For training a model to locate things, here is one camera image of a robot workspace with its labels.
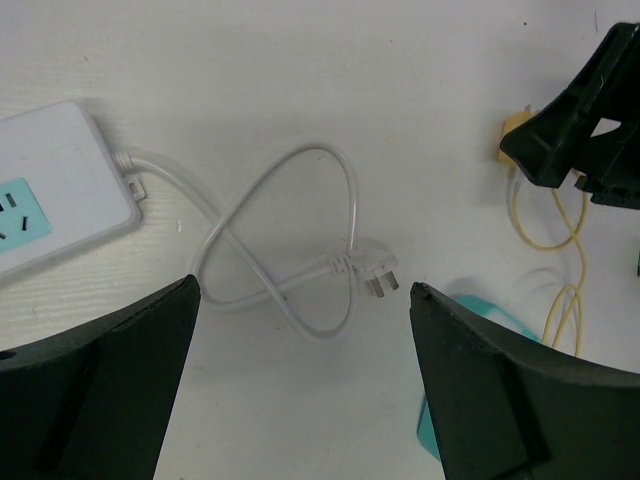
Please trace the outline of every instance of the cord strain relief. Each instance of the cord strain relief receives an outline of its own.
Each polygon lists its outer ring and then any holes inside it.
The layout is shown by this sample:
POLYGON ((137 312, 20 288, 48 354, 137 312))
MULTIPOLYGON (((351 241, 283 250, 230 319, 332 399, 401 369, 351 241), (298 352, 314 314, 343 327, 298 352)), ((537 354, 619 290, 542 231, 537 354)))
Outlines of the cord strain relief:
POLYGON ((127 152, 116 152, 113 155, 113 161, 118 167, 118 170, 120 170, 122 176, 128 175, 134 170, 131 155, 129 155, 127 152))
POLYGON ((331 267, 331 272, 334 275, 340 275, 353 269, 353 262, 351 261, 351 256, 348 253, 342 253, 329 260, 329 266, 331 267))

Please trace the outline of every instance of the power cord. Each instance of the power cord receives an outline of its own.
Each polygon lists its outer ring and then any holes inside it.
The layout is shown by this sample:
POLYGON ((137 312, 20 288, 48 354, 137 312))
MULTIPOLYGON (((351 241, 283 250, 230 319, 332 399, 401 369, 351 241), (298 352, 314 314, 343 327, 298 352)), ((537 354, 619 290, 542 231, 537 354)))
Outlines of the power cord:
POLYGON ((552 348, 557 348, 560 343, 560 339, 562 338, 562 334, 566 328, 569 315, 573 311, 574 307, 577 308, 576 315, 576 345, 575 345, 575 356, 579 357, 582 351, 582 333, 583 333, 583 306, 582 306, 582 288, 587 279, 587 272, 589 267, 589 262, 587 258, 587 253, 584 249, 584 245, 582 244, 582 240, 580 239, 580 233, 582 232, 582 228, 584 226, 584 222, 587 218, 588 206, 589 206, 589 197, 586 193, 582 194, 582 211, 580 213, 580 219, 578 220, 577 226, 574 228, 569 216, 567 215, 567 211, 558 196, 558 191, 555 189, 551 189, 551 194, 553 195, 553 200, 558 207, 558 211, 562 216, 562 220, 564 221, 567 229, 569 230, 569 237, 563 242, 557 245, 541 245, 527 234, 525 231, 522 222, 520 220, 520 214, 518 212, 518 193, 520 191, 520 187, 522 186, 522 182, 524 180, 524 174, 519 169, 516 170, 516 177, 514 179, 514 187, 513 193, 511 195, 511 214, 513 218, 513 224, 515 226, 516 231, 525 241, 527 245, 530 247, 541 251, 541 252, 559 252, 572 243, 575 243, 578 252, 580 253, 580 261, 582 262, 582 272, 580 273, 580 280, 578 284, 567 284, 565 285, 558 295, 556 296, 553 304, 551 305, 551 309, 549 310, 549 315, 547 316, 547 321, 544 326, 544 334, 542 336, 542 343, 548 345, 549 336, 551 334, 551 326, 553 324, 553 319, 556 315, 556 312, 560 306, 560 302, 565 298, 565 295, 569 292, 572 293, 571 301, 568 307, 563 311, 562 316, 560 318, 560 323, 558 324, 558 329, 556 330, 556 335, 553 339, 553 343, 551 344, 552 348))
POLYGON ((190 267, 191 273, 197 278, 202 278, 202 271, 211 249, 222 235, 241 258, 253 269, 264 284, 265 289, 263 291, 233 301, 216 299, 207 287, 203 285, 203 299, 215 312, 241 310, 272 298, 284 313, 289 324, 306 339, 311 341, 330 341, 344 337, 357 315, 359 302, 358 280, 367 283, 377 297, 384 296, 381 279, 384 279, 393 290, 399 288, 398 282, 393 274, 393 270, 398 266, 398 260, 395 255, 386 247, 382 247, 381 244, 361 247, 357 243, 358 186, 356 173, 349 159, 327 143, 307 143, 285 153, 237 195, 229 207, 222 211, 222 213, 219 213, 221 210, 214 205, 210 195, 207 193, 208 189, 201 185, 196 177, 184 172, 183 169, 178 170, 175 162, 172 162, 170 159, 139 149, 117 153, 114 155, 114 159, 123 176, 135 172, 147 172, 163 178, 181 191, 212 223, 212 229, 194 255, 190 267), (334 255, 329 260, 319 262, 311 268, 301 270, 282 282, 276 282, 271 275, 266 272, 264 267, 260 265, 260 262, 255 256, 227 227, 247 199, 255 193, 267 177, 288 161, 311 150, 325 152, 334 158, 342 167, 342 171, 347 180, 349 192, 349 221, 347 225, 346 248, 344 252, 334 255), (349 277, 349 305, 344 318, 335 327, 327 330, 317 329, 307 323, 288 304, 285 293, 295 287, 325 275, 339 275, 344 273, 349 277))

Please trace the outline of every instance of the black plastic part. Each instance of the black plastic part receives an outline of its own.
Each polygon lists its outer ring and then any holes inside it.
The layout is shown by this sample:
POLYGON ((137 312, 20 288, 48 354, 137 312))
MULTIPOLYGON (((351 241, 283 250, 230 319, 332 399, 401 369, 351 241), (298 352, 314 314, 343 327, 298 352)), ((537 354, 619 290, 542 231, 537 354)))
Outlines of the black plastic part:
POLYGON ((640 209, 640 24, 620 23, 569 87, 500 148, 535 185, 576 184, 602 205, 640 209), (592 137, 601 119, 620 126, 592 137))
POLYGON ((151 480, 199 303, 189 276, 0 352, 0 478, 151 480))
POLYGON ((448 480, 640 478, 640 375, 540 345, 425 284, 411 325, 448 480))

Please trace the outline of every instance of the yellow plug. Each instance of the yellow plug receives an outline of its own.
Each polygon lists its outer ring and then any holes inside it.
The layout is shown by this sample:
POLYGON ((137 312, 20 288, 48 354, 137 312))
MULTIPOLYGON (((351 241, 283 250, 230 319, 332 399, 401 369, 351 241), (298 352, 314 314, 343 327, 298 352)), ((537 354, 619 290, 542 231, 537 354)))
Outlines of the yellow plug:
MULTIPOLYGON (((507 133, 509 133, 511 130, 516 129, 534 116, 535 113, 532 112, 529 107, 527 107, 524 112, 518 112, 511 115, 509 118, 507 118, 506 122, 504 122, 502 137, 500 139, 502 140, 507 133)), ((509 155, 500 150, 500 147, 498 147, 498 162, 506 165, 509 168, 517 167, 516 162, 514 162, 509 155)))

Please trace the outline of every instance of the white power cable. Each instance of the white power cable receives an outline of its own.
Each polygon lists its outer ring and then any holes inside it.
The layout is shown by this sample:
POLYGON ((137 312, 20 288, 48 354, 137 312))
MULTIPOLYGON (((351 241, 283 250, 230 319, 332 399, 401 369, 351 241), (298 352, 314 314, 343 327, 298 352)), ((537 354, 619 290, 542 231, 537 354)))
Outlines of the white power cable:
POLYGON ((358 278, 367 282, 373 292, 379 297, 384 296, 380 283, 381 276, 384 276, 389 281, 394 290, 398 288, 397 281, 392 272, 392 269, 397 266, 397 259, 393 254, 388 250, 379 247, 367 249, 358 249, 356 247, 358 226, 358 186, 356 174, 349 159, 331 145, 321 142, 308 143, 282 155, 259 177, 257 177, 256 180, 236 196, 234 201, 231 202, 230 206, 222 214, 219 213, 219 209, 213 204, 210 195, 207 195, 207 189, 201 185, 199 180, 195 177, 190 177, 184 171, 177 171, 175 168, 175 162, 172 162, 170 159, 139 149, 132 149, 127 153, 118 153, 114 158, 123 175, 132 171, 149 172, 171 183, 185 196, 187 196, 187 198, 193 202, 200 212, 214 225, 204 242, 199 247, 191 263, 190 271, 197 278, 202 278, 202 270, 211 249, 220 239, 220 236, 223 235, 233 249, 253 269, 260 280, 264 283, 265 290, 233 301, 221 301, 216 299, 207 290, 206 286, 203 285, 202 296, 213 311, 229 312, 249 308, 271 297, 283 311, 290 325, 301 335, 313 341, 327 341, 342 338, 347 333, 348 327, 351 325, 357 314, 359 300, 357 284, 358 278), (337 257, 325 262, 320 262, 311 268, 304 269, 290 276, 281 283, 276 283, 266 272, 264 267, 260 265, 258 260, 251 254, 251 252, 249 252, 240 240, 226 227, 247 199, 256 191, 267 177, 289 160, 310 150, 323 151, 331 155, 338 161, 338 163, 340 163, 345 174, 349 192, 349 222, 346 238, 347 246, 344 253, 337 257), (340 273, 347 273, 349 275, 349 305, 342 321, 333 328, 320 330, 309 325, 303 318, 293 311, 284 297, 284 293, 303 283, 324 275, 337 275, 340 273))

